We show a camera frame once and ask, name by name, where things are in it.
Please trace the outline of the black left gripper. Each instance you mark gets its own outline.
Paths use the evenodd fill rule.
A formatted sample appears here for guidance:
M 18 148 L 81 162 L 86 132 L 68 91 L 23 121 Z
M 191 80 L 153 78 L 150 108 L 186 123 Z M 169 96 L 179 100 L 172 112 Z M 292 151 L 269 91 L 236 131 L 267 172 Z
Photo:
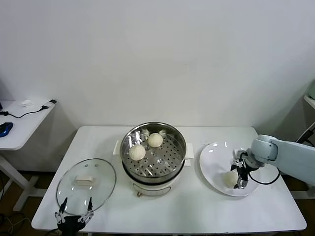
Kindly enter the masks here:
M 89 222 L 94 215 L 92 197 L 89 199 L 89 204 L 86 213 L 82 216 L 64 216 L 67 197 L 61 204 L 59 211 L 55 212 L 57 227 L 61 231 L 61 236 L 77 236 L 78 232 L 85 227 L 85 222 Z

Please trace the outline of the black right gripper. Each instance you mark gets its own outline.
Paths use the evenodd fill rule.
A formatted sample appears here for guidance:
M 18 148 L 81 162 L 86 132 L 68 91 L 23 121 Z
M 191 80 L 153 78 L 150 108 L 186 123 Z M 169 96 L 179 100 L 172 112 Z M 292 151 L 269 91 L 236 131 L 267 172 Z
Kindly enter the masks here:
M 243 161 L 240 159 L 233 160 L 230 170 L 233 171 L 237 169 L 239 179 L 234 185 L 234 189 L 244 189 L 248 184 L 248 169 Z

